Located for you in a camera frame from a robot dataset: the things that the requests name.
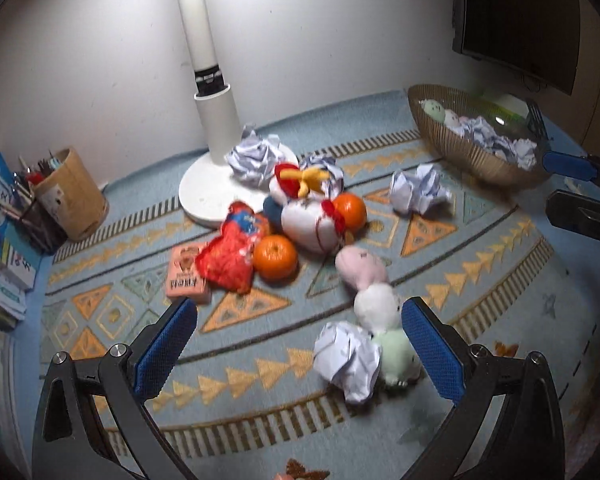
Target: white lamp base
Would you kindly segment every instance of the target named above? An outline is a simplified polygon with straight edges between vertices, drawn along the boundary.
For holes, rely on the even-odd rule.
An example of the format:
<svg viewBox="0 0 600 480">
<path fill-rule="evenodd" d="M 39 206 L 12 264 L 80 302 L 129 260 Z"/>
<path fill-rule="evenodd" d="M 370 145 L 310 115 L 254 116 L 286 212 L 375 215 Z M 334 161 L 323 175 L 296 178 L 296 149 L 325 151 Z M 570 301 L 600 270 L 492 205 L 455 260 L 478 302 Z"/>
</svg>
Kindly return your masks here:
<svg viewBox="0 0 600 480">
<path fill-rule="evenodd" d="M 280 150 L 287 162 L 298 163 L 298 158 L 287 146 L 280 144 Z M 217 228 L 226 218 L 230 204 L 236 200 L 260 213 L 262 203 L 269 195 L 268 189 L 243 186 L 233 175 L 228 164 L 214 164 L 209 153 L 196 160 L 182 177 L 178 190 L 180 205 L 187 215 L 203 226 Z"/>
</svg>

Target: blue gripper pad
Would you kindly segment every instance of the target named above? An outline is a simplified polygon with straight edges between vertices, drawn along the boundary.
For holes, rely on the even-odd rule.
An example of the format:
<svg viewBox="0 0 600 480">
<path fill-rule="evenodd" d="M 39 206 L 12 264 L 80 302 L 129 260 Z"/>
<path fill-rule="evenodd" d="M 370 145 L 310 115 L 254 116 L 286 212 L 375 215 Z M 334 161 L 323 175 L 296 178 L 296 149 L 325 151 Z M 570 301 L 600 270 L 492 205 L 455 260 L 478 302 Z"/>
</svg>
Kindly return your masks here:
<svg viewBox="0 0 600 480">
<path fill-rule="evenodd" d="M 413 300 L 407 300 L 402 305 L 402 329 L 440 397 L 452 400 L 457 405 L 464 396 L 462 365 Z"/>
<path fill-rule="evenodd" d="M 197 322 L 196 304 L 192 300 L 183 301 L 136 365 L 136 399 L 145 402 L 158 396 Z"/>
<path fill-rule="evenodd" d="M 542 166 L 548 173 L 570 176 L 589 182 L 598 176 L 598 170 L 586 158 L 559 152 L 546 152 Z"/>
</svg>

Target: silver bolt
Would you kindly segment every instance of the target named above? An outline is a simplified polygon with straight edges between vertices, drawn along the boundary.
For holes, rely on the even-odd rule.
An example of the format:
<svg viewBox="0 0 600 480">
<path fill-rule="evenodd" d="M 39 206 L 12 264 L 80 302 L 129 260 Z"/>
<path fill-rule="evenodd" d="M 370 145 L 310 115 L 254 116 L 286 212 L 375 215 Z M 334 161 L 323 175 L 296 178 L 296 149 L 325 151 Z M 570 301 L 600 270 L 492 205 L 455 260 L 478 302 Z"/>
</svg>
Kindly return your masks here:
<svg viewBox="0 0 600 480">
<path fill-rule="evenodd" d="M 113 355 L 113 357 L 120 357 L 121 355 L 124 355 L 125 352 L 126 345 L 123 343 L 115 344 L 109 349 L 109 353 Z"/>
<path fill-rule="evenodd" d="M 64 363 L 64 361 L 66 361 L 66 352 L 57 352 L 56 354 L 54 354 L 54 356 L 51 358 L 51 361 L 53 362 L 53 364 L 55 365 L 59 365 Z"/>
<path fill-rule="evenodd" d="M 469 350 L 471 351 L 471 355 L 477 359 L 487 357 L 487 355 L 489 354 L 489 351 L 482 345 L 471 345 L 469 347 Z"/>
<path fill-rule="evenodd" d="M 531 357 L 531 360 L 537 365 L 541 365 L 544 362 L 544 356 L 540 352 L 531 352 L 529 356 Z"/>
</svg>

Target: television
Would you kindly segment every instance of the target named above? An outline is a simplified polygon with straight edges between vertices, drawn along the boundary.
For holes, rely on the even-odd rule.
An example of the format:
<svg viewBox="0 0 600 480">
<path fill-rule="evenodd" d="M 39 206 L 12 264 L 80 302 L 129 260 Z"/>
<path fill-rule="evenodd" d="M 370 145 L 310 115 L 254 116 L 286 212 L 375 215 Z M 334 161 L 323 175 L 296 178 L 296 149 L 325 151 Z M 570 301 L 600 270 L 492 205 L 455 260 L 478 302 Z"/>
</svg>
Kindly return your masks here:
<svg viewBox="0 0 600 480">
<path fill-rule="evenodd" d="M 453 50 L 502 63 L 571 95 L 580 0 L 455 0 Z"/>
</svg>

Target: green plush ball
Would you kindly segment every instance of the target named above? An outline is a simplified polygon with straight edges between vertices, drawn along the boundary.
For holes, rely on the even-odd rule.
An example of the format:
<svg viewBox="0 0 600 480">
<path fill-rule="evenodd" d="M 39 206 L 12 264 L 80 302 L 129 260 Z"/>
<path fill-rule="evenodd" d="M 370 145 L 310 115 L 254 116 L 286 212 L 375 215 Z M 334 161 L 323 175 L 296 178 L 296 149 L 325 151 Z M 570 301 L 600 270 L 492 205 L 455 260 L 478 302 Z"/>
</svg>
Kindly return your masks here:
<svg viewBox="0 0 600 480">
<path fill-rule="evenodd" d="M 439 123 L 445 123 L 445 107 L 438 101 L 434 99 L 425 99 L 424 101 L 421 101 L 420 104 L 422 105 L 424 113 L 432 117 L 433 120 L 438 121 Z"/>
<path fill-rule="evenodd" d="M 405 386 L 420 377 L 422 363 L 404 330 L 389 330 L 372 341 L 381 348 L 380 377 L 388 386 Z"/>
</svg>

